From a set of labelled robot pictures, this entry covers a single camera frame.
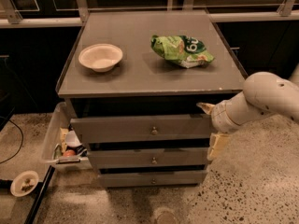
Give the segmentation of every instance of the gray drawer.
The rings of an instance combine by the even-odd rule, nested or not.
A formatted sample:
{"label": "gray drawer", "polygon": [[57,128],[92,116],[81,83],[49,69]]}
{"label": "gray drawer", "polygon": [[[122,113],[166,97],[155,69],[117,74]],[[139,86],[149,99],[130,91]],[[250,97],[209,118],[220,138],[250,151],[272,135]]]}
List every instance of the gray drawer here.
{"label": "gray drawer", "polygon": [[208,115],[71,119],[82,143],[208,138],[215,132]]}
{"label": "gray drawer", "polygon": [[158,167],[207,164],[207,147],[135,149],[89,153],[93,168]]}
{"label": "gray drawer", "polygon": [[99,175],[99,183],[106,188],[199,184],[204,182],[206,174],[206,170],[202,170],[172,173]]}

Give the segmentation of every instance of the snack bag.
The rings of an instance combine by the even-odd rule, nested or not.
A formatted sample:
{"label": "snack bag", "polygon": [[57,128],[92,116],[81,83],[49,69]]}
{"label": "snack bag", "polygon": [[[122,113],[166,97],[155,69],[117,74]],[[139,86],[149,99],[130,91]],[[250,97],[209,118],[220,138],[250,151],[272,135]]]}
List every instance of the snack bag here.
{"label": "snack bag", "polygon": [[167,61],[185,68],[206,66],[214,60],[203,42],[186,35],[153,35],[151,48]]}

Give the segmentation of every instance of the cabinet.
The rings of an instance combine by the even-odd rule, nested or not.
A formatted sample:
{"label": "cabinet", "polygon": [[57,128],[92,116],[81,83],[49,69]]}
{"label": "cabinet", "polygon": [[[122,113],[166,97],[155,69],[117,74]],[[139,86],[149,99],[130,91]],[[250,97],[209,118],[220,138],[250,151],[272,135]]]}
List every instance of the cabinet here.
{"label": "cabinet", "polygon": [[[206,68],[181,68],[151,50],[152,35],[197,37],[216,59]],[[123,51],[107,73],[78,63],[80,52],[96,43]],[[205,179],[215,132],[196,103],[231,98],[243,81],[204,11],[106,12],[89,17],[57,92],[100,185],[185,185]]]}

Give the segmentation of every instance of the floor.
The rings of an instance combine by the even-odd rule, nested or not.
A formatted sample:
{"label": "floor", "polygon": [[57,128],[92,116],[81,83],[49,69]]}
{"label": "floor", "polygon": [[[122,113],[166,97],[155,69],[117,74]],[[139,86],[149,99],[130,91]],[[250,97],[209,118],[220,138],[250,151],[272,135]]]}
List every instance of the floor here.
{"label": "floor", "polygon": [[[43,139],[51,114],[15,115],[19,154],[0,164],[0,179],[27,170],[43,180]],[[0,161],[19,147],[20,131],[0,132]],[[93,170],[55,172],[34,223],[299,223],[299,126],[279,115],[248,123],[192,187],[102,189]],[[0,192],[0,223],[24,223],[34,193]]]}

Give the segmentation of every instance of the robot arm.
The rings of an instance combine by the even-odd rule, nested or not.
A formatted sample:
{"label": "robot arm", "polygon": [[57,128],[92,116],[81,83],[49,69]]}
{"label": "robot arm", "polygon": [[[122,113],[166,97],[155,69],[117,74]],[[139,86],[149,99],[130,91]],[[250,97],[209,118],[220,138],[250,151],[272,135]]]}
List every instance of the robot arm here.
{"label": "robot arm", "polygon": [[274,74],[259,72],[248,77],[243,91],[206,111],[209,104],[200,103],[212,117],[221,133],[233,133],[244,123],[273,114],[286,116],[299,123],[299,87]]}

